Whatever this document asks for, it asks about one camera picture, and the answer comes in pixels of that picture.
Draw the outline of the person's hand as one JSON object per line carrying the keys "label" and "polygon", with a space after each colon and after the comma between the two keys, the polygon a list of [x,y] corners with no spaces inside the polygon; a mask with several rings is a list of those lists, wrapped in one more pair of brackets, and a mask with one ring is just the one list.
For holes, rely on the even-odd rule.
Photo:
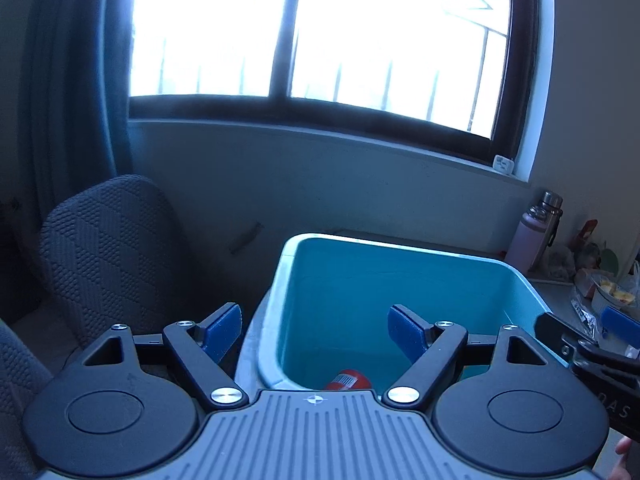
{"label": "person's hand", "polygon": [[634,443],[633,440],[628,437],[622,437],[617,444],[615,445],[615,454],[617,456],[617,462],[615,466],[612,468],[608,476],[606,477],[608,480],[631,480],[632,475],[628,470],[627,462],[628,455],[631,449],[631,445]]}

